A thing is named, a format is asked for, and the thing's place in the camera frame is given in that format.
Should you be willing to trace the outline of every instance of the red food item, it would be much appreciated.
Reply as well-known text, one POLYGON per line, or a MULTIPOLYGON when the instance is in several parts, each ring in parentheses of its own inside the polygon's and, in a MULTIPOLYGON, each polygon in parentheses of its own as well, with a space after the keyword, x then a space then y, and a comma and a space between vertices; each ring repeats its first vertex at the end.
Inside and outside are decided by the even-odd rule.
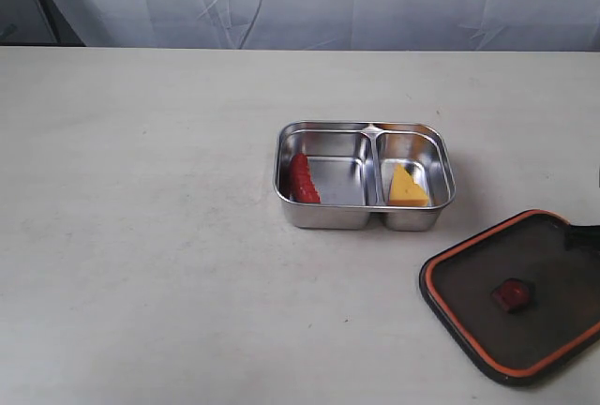
POLYGON ((523 309, 532 301, 530 287, 516 278, 507 279, 492 292, 491 296, 507 313, 523 309))
POLYGON ((308 158, 304 154, 296 154, 290 163, 290 183, 292 195, 297 202, 321 203, 319 193, 310 178, 308 158))

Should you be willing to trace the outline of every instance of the metal container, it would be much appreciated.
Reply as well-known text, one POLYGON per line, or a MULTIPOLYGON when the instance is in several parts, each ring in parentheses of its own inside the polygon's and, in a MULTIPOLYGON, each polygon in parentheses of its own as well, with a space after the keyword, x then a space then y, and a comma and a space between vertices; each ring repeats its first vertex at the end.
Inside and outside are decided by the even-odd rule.
POLYGON ((454 200, 455 184, 442 137, 421 124, 302 121, 279 133, 274 187, 291 224, 312 229, 361 229, 371 213, 397 231, 423 231, 454 200), (308 157, 321 203, 295 202, 292 157, 308 157), (396 164, 429 196, 427 206, 389 206, 396 164))

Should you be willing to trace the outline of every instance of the white fabric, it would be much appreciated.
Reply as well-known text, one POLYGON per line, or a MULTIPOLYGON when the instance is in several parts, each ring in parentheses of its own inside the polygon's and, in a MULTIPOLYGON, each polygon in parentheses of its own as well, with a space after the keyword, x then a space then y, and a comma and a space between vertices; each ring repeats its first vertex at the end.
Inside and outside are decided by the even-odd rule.
POLYGON ((589 50, 600 0, 54 0, 92 46, 589 50))

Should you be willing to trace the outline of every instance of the cheese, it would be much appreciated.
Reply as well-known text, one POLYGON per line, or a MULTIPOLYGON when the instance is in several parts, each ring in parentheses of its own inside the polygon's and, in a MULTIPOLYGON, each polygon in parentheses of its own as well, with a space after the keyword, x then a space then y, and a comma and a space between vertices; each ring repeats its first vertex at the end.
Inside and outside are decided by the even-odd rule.
POLYGON ((397 164, 394 169, 388 204, 393 206, 427 206, 429 204, 426 192, 414 183, 411 175, 401 164, 397 164))

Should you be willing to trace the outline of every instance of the lid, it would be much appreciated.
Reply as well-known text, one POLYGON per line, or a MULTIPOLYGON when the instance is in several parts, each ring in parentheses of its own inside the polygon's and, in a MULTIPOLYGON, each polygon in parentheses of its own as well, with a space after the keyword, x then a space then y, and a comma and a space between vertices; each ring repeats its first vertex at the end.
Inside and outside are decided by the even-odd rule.
POLYGON ((572 229, 527 211, 423 266, 427 303, 492 380, 534 383, 599 338, 600 252, 572 229))

